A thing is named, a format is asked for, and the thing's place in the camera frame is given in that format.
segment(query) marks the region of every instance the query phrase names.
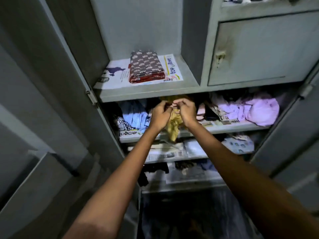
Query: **forearm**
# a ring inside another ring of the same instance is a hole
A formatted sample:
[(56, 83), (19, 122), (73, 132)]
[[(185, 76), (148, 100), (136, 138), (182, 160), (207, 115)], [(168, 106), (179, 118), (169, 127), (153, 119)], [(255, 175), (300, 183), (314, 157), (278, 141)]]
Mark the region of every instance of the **forearm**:
[(157, 135), (158, 131), (152, 128), (145, 131), (121, 165), (88, 201), (74, 225), (94, 225), (103, 230), (108, 238), (116, 237), (139, 174)]
[(228, 150), (199, 123), (189, 130), (264, 235), (283, 232), (285, 238), (293, 225), (315, 228), (311, 215), (284, 188)]

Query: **left hand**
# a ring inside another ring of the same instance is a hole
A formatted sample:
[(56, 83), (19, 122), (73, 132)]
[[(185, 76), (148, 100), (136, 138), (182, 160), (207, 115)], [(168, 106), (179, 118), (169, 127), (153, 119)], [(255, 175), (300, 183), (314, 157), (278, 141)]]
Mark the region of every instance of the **left hand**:
[(149, 128), (155, 129), (159, 133), (166, 127), (173, 111), (169, 105), (167, 101), (162, 101), (153, 109)]

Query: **lock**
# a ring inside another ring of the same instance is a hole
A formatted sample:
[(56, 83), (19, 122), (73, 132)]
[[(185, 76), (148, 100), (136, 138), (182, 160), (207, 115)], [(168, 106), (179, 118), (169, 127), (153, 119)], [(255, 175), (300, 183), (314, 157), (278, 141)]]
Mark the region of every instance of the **lock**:
[(223, 60), (225, 59), (226, 52), (225, 51), (219, 51), (215, 54), (215, 59), (216, 59), (216, 68), (218, 68)]

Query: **right arm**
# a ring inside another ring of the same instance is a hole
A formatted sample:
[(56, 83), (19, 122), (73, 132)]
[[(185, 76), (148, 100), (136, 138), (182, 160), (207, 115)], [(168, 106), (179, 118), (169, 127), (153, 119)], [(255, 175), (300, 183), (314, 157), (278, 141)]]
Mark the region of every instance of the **right arm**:
[(232, 153), (196, 120), (195, 104), (174, 101), (185, 126), (266, 238), (319, 238), (319, 223), (282, 186)]

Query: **hand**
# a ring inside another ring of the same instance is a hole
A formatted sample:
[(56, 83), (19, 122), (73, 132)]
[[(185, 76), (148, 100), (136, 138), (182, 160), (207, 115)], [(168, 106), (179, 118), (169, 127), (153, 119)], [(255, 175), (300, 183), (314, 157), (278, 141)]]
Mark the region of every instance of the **hand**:
[(189, 127), (193, 123), (197, 123), (196, 107), (194, 102), (188, 99), (182, 98), (182, 99), (174, 100), (173, 104), (176, 104), (179, 107), (180, 113), (181, 113), (181, 119), (183, 120), (186, 127)]
[(155, 129), (159, 133), (166, 127), (173, 111), (169, 105), (167, 101), (162, 101), (153, 109), (149, 128)]

